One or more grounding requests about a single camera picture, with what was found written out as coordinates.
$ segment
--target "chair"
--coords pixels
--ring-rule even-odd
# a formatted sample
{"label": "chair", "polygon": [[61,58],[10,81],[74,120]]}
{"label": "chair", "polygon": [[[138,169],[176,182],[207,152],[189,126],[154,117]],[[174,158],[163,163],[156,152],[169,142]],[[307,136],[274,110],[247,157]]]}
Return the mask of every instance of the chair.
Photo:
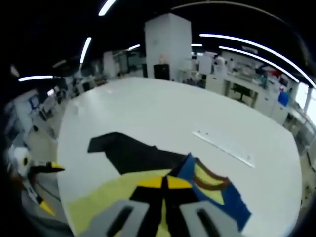
{"label": "chair", "polygon": [[246,87],[243,87],[243,86],[241,86],[241,85],[234,84],[232,90],[233,90],[234,92],[238,92],[238,93],[241,94],[240,98],[237,99],[237,100],[238,100],[239,102],[244,103],[244,104],[246,104],[246,102],[244,102],[244,101],[242,100],[242,97],[243,97],[244,95],[251,97],[251,90],[248,89],[248,88],[246,88]]}

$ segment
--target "computer monitor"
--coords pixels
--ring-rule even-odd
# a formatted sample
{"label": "computer monitor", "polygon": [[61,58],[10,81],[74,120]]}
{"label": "computer monitor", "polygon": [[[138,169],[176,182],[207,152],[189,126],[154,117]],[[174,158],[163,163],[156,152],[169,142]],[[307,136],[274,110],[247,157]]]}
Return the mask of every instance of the computer monitor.
{"label": "computer monitor", "polygon": [[282,77],[280,78],[279,83],[280,83],[281,85],[284,85],[285,87],[287,87],[287,85],[288,85],[287,79],[284,79],[284,78],[282,78]]}

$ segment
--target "ceiling light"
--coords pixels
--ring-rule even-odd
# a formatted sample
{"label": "ceiling light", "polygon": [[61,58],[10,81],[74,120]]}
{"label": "ceiling light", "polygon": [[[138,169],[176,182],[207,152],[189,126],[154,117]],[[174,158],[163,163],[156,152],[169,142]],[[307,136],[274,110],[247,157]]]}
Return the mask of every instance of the ceiling light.
{"label": "ceiling light", "polygon": [[83,50],[82,50],[82,54],[81,54],[81,58],[80,58],[80,63],[83,63],[83,61],[84,61],[84,57],[85,57],[85,54],[87,53],[87,50],[88,50],[90,42],[91,42],[91,37],[88,37],[85,40],[85,44],[84,44],[84,47],[83,47]]}
{"label": "ceiling light", "polygon": [[303,72],[302,69],[300,69],[296,64],[294,64],[292,61],[290,61],[289,59],[285,58],[283,55],[279,54],[278,52],[275,52],[274,50],[267,48],[261,44],[249,41],[249,40],[245,40],[245,39],[240,39],[237,37],[231,37],[231,36],[224,36],[224,35],[216,35],[216,34],[200,34],[199,36],[201,37],[213,37],[213,38],[222,38],[222,39],[228,39],[228,40],[235,40],[235,41],[239,41],[239,42],[243,42],[243,43],[247,43],[253,46],[256,46],[258,48],[261,48],[265,51],[268,51],[269,53],[274,54],[275,56],[283,59],[285,62],[287,62],[288,64],[290,64],[292,67],[294,67],[296,70],[298,70],[312,85],[314,88],[316,88],[316,84],[313,82],[313,80],[306,74]]}
{"label": "ceiling light", "polygon": [[64,60],[61,60],[60,62],[55,63],[55,64],[53,65],[53,68],[57,68],[57,67],[59,67],[60,65],[66,63],[66,62],[67,62],[67,61],[66,61],[65,59],[64,59]]}
{"label": "ceiling light", "polygon": [[253,58],[256,58],[256,59],[259,59],[260,61],[263,61],[265,63],[268,63],[270,64],[271,66],[279,69],[280,71],[282,71],[283,73],[285,73],[286,75],[288,75],[290,78],[292,78],[294,81],[296,81],[297,83],[299,83],[300,81],[294,77],[291,73],[289,73],[287,70],[283,69],[282,67],[274,64],[273,62],[270,62],[268,61],[267,59],[264,59],[262,57],[259,57],[257,55],[254,55],[252,53],[248,53],[248,52],[245,52],[245,51],[242,51],[242,50],[238,50],[238,49],[234,49],[234,48],[228,48],[228,47],[223,47],[223,46],[219,46],[220,49],[224,49],[224,50],[229,50],[229,51],[233,51],[233,52],[237,52],[237,53],[242,53],[242,54],[245,54],[245,55],[248,55],[250,57],[253,57]]}
{"label": "ceiling light", "polygon": [[140,47],[140,44],[137,44],[137,45],[134,45],[134,46],[128,48],[128,51],[131,51],[131,50],[138,48],[138,47]]}
{"label": "ceiling light", "polygon": [[52,79],[52,78],[53,76],[31,76],[31,77],[20,78],[19,81],[35,80],[35,79]]}
{"label": "ceiling light", "polygon": [[99,16],[104,16],[116,0],[107,0],[99,12]]}

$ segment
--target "white cabinet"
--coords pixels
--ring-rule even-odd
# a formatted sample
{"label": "white cabinet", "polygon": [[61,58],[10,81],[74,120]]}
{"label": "white cabinet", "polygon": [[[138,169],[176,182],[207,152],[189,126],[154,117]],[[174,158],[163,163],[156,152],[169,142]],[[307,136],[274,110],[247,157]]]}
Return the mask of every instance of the white cabinet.
{"label": "white cabinet", "polygon": [[259,93],[255,104],[255,110],[270,117],[274,104],[275,100],[272,99],[269,95]]}
{"label": "white cabinet", "polygon": [[224,78],[221,76],[217,77],[214,75],[207,75],[205,89],[223,95],[224,94]]}
{"label": "white cabinet", "polygon": [[198,56],[197,60],[199,62],[199,73],[205,75],[210,74],[212,69],[212,58],[210,56]]}
{"label": "white cabinet", "polygon": [[288,108],[283,106],[279,102],[276,102],[271,113],[271,119],[276,121],[278,124],[283,125],[286,120],[287,115],[288,115]]}

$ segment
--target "white table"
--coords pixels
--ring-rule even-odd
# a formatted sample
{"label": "white table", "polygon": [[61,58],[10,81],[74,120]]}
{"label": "white table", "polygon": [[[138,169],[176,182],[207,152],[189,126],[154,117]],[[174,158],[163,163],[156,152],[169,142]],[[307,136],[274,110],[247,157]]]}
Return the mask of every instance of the white table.
{"label": "white table", "polygon": [[[251,168],[192,134],[220,132],[254,157]],[[243,234],[287,235],[300,210],[302,174],[289,131],[237,101],[159,79],[127,78],[69,102],[61,124],[58,173],[61,201],[83,197],[119,173],[104,153],[87,153],[92,137],[122,132],[159,149],[192,152],[215,173],[228,176],[252,216]]]}

